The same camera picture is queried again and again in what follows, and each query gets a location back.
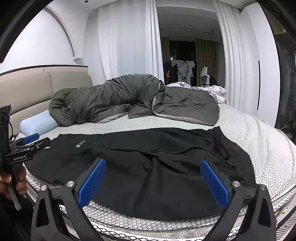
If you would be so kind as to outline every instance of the gray comforter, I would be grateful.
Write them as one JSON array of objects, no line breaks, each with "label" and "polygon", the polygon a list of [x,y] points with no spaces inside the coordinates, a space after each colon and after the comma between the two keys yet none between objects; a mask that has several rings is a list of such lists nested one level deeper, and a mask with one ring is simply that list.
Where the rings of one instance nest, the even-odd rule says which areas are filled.
[{"label": "gray comforter", "polygon": [[157,115],[212,126],[219,118],[219,106],[207,91],[166,87],[152,75],[130,74],[102,85],[59,90],[49,104],[49,113],[62,126],[104,123],[126,114],[129,118]]}]

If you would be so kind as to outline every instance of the white curtain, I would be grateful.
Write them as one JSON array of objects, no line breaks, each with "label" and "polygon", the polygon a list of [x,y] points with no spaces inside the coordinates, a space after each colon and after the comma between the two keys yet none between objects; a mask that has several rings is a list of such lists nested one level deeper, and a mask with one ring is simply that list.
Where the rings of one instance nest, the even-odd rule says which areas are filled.
[{"label": "white curtain", "polygon": [[163,80],[155,0],[119,0],[98,8],[99,50],[106,79],[152,74]]},{"label": "white curtain", "polygon": [[249,113],[247,93],[252,81],[248,36],[240,17],[239,9],[224,2],[212,0],[220,25],[225,54],[225,89],[231,106]]}]

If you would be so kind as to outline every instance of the beige headboard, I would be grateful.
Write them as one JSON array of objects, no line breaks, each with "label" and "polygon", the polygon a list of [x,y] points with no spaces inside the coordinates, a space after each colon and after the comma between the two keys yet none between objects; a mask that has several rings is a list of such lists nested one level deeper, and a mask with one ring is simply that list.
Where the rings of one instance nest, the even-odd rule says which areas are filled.
[{"label": "beige headboard", "polygon": [[20,122],[48,109],[53,94],[64,88],[90,86],[87,66],[44,65],[0,74],[0,106],[11,104],[14,134]]}]

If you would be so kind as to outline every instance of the white logo patch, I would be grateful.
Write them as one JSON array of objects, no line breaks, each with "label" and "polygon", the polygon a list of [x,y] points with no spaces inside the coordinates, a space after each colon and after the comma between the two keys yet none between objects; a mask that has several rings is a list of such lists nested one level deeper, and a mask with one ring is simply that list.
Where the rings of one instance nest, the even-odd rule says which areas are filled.
[{"label": "white logo patch", "polygon": [[78,145],[76,145],[76,147],[79,148],[84,142],[86,142],[86,141],[80,142]]}]

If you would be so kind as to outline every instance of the sheer curtain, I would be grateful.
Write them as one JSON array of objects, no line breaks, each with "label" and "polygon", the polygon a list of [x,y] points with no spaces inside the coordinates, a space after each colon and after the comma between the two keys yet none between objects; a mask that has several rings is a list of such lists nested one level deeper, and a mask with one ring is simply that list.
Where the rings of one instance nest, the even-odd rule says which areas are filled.
[{"label": "sheer curtain", "polygon": [[248,85],[252,82],[252,67],[248,36],[239,9],[224,2],[212,0],[220,25],[225,54],[225,89],[231,106],[248,113]]},{"label": "sheer curtain", "polygon": [[217,80],[218,75],[218,46],[216,42],[195,39],[196,51],[196,78],[197,86],[201,86],[202,79],[200,73],[203,67],[207,67],[207,74]]},{"label": "sheer curtain", "polygon": [[99,50],[106,79],[152,74],[163,80],[155,0],[119,0],[98,8]]}]

